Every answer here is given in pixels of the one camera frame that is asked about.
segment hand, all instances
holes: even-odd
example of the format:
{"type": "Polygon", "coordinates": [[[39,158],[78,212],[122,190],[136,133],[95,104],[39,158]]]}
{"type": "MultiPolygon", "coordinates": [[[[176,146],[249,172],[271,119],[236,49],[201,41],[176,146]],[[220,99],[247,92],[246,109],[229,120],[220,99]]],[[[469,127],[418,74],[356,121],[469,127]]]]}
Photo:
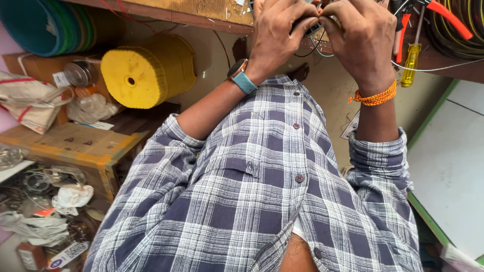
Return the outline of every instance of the hand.
{"type": "Polygon", "coordinates": [[[337,0],[322,15],[319,21],[333,53],[355,79],[362,97],[387,90],[395,80],[391,55],[396,17],[373,0],[337,0]]]}
{"type": "Polygon", "coordinates": [[[304,0],[255,0],[254,21],[252,52],[245,74],[259,85],[298,50],[304,33],[318,22],[318,11],[304,0]],[[292,29],[302,16],[304,19],[292,29]]]}

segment black wire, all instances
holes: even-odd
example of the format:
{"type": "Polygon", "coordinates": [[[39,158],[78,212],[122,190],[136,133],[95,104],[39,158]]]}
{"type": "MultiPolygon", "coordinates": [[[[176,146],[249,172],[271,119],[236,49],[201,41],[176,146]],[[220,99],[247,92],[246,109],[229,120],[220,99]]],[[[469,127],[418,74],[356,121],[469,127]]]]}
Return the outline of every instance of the black wire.
{"type": "Polygon", "coordinates": [[[307,57],[307,56],[311,55],[311,54],[314,52],[314,50],[316,50],[316,48],[317,48],[317,47],[319,46],[319,44],[321,43],[321,40],[323,39],[323,36],[324,36],[324,33],[325,33],[325,32],[326,32],[326,30],[323,30],[323,33],[321,34],[321,37],[319,38],[318,44],[316,45],[316,47],[314,47],[314,48],[313,48],[313,50],[311,50],[311,52],[307,53],[307,54],[306,54],[306,55],[304,55],[304,56],[299,56],[299,55],[296,55],[296,53],[294,53],[294,55],[295,55],[296,57],[300,57],[300,58],[304,58],[304,57],[307,57]]]}
{"type": "Polygon", "coordinates": [[[225,56],[227,57],[227,63],[228,63],[228,69],[230,70],[232,68],[232,66],[230,66],[230,61],[228,60],[228,55],[227,55],[227,50],[225,49],[225,45],[224,43],[222,43],[222,40],[220,39],[219,35],[217,34],[217,32],[215,32],[215,30],[213,31],[213,33],[215,33],[215,35],[217,35],[217,38],[218,40],[220,41],[220,44],[222,45],[222,47],[224,48],[224,51],[225,51],[225,56]]]}

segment blue watch strap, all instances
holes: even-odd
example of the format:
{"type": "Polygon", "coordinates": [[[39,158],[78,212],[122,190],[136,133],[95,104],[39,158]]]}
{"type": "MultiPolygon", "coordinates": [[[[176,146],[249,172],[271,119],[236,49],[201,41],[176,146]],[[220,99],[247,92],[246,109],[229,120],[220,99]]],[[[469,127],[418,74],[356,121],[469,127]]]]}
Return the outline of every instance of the blue watch strap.
{"type": "Polygon", "coordinates": [[[251,94],[258,88],[252,83],[252,81],[250,81],[244,72],[240,72],[236,77],[234,77],[233,81],[239,86],[239,88],[241,88],[243,92],[247,94],[251,94]]]}

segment plaid shirt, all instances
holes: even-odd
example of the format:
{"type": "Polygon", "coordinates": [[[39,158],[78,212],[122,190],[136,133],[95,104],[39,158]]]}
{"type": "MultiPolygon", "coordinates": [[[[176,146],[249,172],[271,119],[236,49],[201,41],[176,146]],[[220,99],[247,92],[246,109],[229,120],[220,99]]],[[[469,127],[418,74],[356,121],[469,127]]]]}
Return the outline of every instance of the plaid shirt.
{"type": "Polygon", "coordinates": [[[349,145],[346,180],[321,108],[287,76],[205,141],[172,115],[134,161],[85,271],[277,271],[298,215],[320,271],[421,271],[405,133],[349,145]]]}

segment pliers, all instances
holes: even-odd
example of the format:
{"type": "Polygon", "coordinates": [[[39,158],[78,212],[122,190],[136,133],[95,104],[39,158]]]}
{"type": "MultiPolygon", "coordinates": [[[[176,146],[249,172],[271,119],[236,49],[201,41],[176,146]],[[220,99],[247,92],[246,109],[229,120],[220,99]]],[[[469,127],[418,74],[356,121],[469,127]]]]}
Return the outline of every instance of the pliers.
{"type": "Polygon", "coordinates": [[[444,5],[440,4],[436,0],[410,0],[407,1],[406,4],[404,3],[405,7],[400,8],[401,11],[395,15],[397,16],[397,18],[401,18],[401,22],[403,25],[402,33],[400,35],[400,47],[396,55],[397,63],[400,63],[402,61],[403,36],[405,33],[405,29],[407,29],[407,23],[410,20],[411,11],[417,3],[419,3],[420,5],[424,5],[427,9],[433,10],[434,12],[437,12],[438,14],[446,18],[465,40],[469,40],[470,38],[472,38],[472,33],[470,33],[467,27],[454,14],[446,9],[444,5]]]}

